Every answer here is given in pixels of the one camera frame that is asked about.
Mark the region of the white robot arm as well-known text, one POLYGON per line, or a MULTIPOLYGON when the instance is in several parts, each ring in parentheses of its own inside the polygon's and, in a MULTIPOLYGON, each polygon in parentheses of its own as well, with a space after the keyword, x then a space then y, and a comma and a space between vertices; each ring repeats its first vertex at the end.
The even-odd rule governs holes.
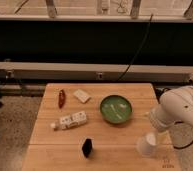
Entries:
POLYGON ((163 93, 159 104, 150 110, 149 120, 158 132, 168 130, 176 121, 183 121, 193 127, 193 86, 163 93))

